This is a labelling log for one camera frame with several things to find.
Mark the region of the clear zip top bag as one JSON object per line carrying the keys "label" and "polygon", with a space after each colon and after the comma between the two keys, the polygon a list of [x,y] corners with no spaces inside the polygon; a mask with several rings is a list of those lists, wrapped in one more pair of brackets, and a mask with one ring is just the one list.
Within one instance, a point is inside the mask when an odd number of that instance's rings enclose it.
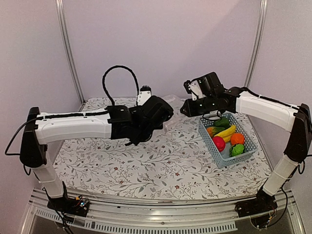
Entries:
{"label": "clear zip top bag", "polygon": [[174,114],[169,121],[163,124],[164,133],[168,134],[171,130],[176,129],[187,119],[185,115],[180,112],[180,108],[183,106],[185,99],[179,98],[176,95],[167,95],[163,99],[173,108]]}

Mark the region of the light blue perforated basket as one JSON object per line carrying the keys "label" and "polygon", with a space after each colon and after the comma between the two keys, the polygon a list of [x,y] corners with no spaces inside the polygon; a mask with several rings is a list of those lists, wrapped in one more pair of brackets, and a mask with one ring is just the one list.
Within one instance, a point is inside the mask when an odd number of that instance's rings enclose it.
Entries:
{"label": "light blue perforated basket", "polygon": [[207,117],[201,117],[199,120],[199,130],[198,132],[202,136],[203,141],[205,142],[208,151],[212,155],[215,163],[217,164],[218,168],[223,168],[225,166],[230,166],[236,163],[239,163],[241,161],[245,161],[249,159],[257,150],[258,147],[254,143],[254,141],[250,138],[248,133],[243,128],[243,125],[239,123],[239,120],[231,113],[225,113],[222,115],[227,120],[229,120],[231,125],[236,126],[236,132],[240,133],[244,136],[245,142],[244,142],[244,149],[245,152],[243,154],[237,155],[237,156],[231,156],[230,154],[230,147],[231,143],[228,142],[225,145],[225,149],[220,152],[215,144],[213,143],[212,138],[209,136],[207,132],[208,127],[213,126],[213,121],[208,120]]}

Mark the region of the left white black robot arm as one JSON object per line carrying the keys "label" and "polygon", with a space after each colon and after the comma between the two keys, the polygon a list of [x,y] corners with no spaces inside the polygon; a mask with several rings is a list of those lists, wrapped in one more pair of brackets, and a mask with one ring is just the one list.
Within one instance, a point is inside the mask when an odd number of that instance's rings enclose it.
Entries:
{"label": "left white black robot arm", "polygon": [[162,129],[163,123],[172,116],[172,107],[157,96],[131,108],[111,105],[91,112],[49,114],[40,113],[37,107],[33,107],[25,123],[19,158],[23,165],[35,172],[53,203],[67,212],[73,206],[72,200],[66,196],[66,187],[46,156],[49,143],[104,138],[128,139],[130,145],[138,145],[148,141],[153,131]]}

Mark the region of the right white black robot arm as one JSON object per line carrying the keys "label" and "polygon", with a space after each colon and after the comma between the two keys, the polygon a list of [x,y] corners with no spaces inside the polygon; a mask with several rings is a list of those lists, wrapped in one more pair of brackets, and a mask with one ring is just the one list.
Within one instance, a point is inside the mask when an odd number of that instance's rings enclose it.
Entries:
{"label": "right white black robot arm", "polygon": [[263,212],[271,204],[269,196],[277,193],[309,155],[312,142],[309,107],[306,104],[296,106],[261,96],[247,87],[226,89],[215,72],[187,80],[183,86],[192,96],[180,109],[188,117],[202,116],[212,111],[240,113],[272,123],[290,133],[283,157],[258,192],[261,195],[252,202],[255,212]]}

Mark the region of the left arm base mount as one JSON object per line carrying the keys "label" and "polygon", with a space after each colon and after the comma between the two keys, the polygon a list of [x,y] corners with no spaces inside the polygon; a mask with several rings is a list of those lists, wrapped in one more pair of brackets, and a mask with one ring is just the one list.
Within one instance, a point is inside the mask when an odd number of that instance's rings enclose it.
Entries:
{"label": "left arm base mount", "polygon": [[63,214],[76,215],[86,217],[89,211],[90,199],[79,195],[75,198],[70,198],[67,193],[67,188],[62,182],[63,194],[61,197],[51,198],[48,193],[47,207]]}

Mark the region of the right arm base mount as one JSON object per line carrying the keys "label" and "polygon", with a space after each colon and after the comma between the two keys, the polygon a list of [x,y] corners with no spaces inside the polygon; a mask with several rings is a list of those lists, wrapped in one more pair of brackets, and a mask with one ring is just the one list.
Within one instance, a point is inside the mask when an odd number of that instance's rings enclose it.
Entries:
{"label": "right arm base mount", "polygon": [[239,217],[252,216],[251,223],[255,228],[267,228],[273,220],[277,209],[275,196],[270,196],[263,191],[261,187],[256,197],[250,200],[244,200],[235,204],[234,210]]}

